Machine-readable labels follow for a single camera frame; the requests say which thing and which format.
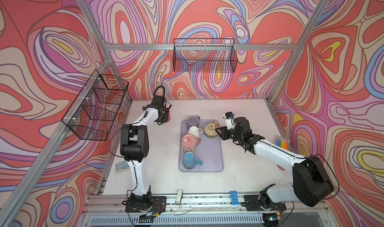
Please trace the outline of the red mug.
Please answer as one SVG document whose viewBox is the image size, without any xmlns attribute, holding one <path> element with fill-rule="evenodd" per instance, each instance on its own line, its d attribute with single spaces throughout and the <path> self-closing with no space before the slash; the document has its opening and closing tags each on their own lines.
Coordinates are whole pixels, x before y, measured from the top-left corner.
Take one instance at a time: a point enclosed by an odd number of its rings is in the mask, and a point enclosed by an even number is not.
<svg viewBox="0 0 384 227">
<path fill-rule="evenodd" d="M 170 121 L 170 118 L 171 118 L 171 115 L 170 115 L 170 111 L 166 111 L 165 112 L 165 122 L 167 123 L 167 122 L 169 122 Z"/>
</svg>

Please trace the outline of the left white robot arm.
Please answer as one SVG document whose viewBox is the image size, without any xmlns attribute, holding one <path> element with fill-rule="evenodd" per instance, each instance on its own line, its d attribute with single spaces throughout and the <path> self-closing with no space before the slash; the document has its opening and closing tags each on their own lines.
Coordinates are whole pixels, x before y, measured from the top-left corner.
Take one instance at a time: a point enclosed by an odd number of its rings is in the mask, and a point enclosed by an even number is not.
<svg viewBox="0 0 384 227">
<path fill-rule="evenodd" d="M 125 124 L 121 129 L 120 154 L 128 165 L 133 181 L 133 189 L 127 190 L 127 199 L 123 204 L 127 211 L 153 212 L 154 216 L 164 211 L 161 203 L 153 201 L 151 186 L 145 175 L 144 158 L 150 149 L 148 126 L 152 123 L 162 125 L 170 120 L 170 108 L 165 97 L 166 88 L 155 88 L 152 102 L 143 107 L 143 113 L 133 123 Z"/>
</svg>

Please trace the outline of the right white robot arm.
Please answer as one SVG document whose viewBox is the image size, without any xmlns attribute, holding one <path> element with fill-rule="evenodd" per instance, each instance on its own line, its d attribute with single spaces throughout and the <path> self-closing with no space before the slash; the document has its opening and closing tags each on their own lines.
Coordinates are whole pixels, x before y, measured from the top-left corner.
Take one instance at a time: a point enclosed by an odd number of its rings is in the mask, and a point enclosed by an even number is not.
<svg viewBox="0 0 384 227">
<path fill-rule="evenodd" d="M 235 118 L 232 112 L 223 116 L 226 126 L 216 128 L 222 140 L 232 140 L 246 152 L 264 157 L 292 175 L 293 180 L 283 185 L 270 184 L 258 197 L 259 206 L 270 210 L 278 203 L 298 202 L 314 207 L 334 190 L 322 161 L 317 156 L 305 157 L 279 147 L 254 134 L 245 117 Z"/>
</svg>

